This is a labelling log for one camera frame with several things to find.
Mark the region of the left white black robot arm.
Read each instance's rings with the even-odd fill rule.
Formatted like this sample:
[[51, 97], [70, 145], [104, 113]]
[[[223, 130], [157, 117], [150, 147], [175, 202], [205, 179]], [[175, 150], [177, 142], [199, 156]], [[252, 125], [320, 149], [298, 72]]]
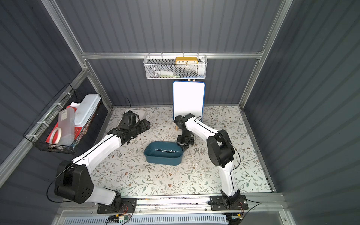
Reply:
[[97, 203], [118, 206], [121, 194], [93, 184], [93, 170], [113, 151], [119, 149], [138, 135], [151, 128], [146, 119], [129, 110], [124, 113], [119, 125], [110, 130], [107, 135], [84, 154], [62, 161], [57, 168], [56, 178], [51, 182], [54, 194], [64, 199], [64, 202]]

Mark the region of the teal plastic storage tray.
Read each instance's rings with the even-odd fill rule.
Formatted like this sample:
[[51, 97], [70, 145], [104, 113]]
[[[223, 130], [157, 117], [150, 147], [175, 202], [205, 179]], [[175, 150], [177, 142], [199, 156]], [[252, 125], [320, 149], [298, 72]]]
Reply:
[[148, 163], [177, 166], [181, 163], [184, 151], [175, 142], [151, 142], [144, 150]]

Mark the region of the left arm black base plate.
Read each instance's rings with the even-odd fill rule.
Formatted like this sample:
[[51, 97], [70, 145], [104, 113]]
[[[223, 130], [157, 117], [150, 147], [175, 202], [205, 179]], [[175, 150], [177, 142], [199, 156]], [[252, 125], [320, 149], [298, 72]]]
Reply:
[[132, 214], [137, 206], [136, 198], [122, 198], [111, 205], [98, 204], [97, 214]]

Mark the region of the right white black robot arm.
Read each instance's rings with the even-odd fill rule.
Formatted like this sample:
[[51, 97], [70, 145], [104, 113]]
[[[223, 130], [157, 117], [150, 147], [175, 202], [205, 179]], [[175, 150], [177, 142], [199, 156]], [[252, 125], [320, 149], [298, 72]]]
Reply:
[[205, 125], [191, 113], [176, 116], [174, 123], [182, 131], [177, 138], [177, 145], [183, 151], [194, 145], [194, 135], [206, 142], [210, 161], [219, 170], [223, 205], [230, 209], [240, 200], [241, 193], [233, 175], [235, 147], [228, 133]]

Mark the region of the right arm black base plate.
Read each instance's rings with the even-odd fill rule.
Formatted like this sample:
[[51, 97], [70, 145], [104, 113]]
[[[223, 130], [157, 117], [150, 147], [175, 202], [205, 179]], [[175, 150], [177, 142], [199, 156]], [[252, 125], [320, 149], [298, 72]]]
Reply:
[[207, 203], [210, 205], [212, 211], [245, 211], [249, 209], [247, 199], [244, 195], [230, 199], [226, 196], [210, 196]]

